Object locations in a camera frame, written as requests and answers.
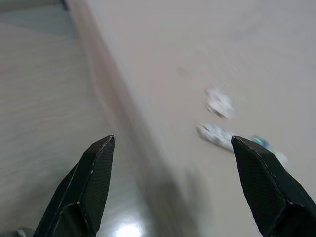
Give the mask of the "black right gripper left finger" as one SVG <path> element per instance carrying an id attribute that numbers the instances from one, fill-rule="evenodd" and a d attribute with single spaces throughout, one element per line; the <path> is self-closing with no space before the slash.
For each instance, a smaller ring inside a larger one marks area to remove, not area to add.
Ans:
<path id="1" fill-rule="evenodd" d="M 113 135 L 90 145 L 58 185 L 34 236 L 96 236 L 109 192 L 114 148 Z"/>

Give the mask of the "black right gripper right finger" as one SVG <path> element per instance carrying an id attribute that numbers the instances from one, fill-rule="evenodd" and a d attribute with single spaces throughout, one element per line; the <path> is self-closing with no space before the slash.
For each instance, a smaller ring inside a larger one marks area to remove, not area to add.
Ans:
<path id="1" fill-rule="evenodd" d="M 240 136 L 231 139 L 241 186 L 264 237 L 314 237 L 316 204 L 276 156 Z"/>

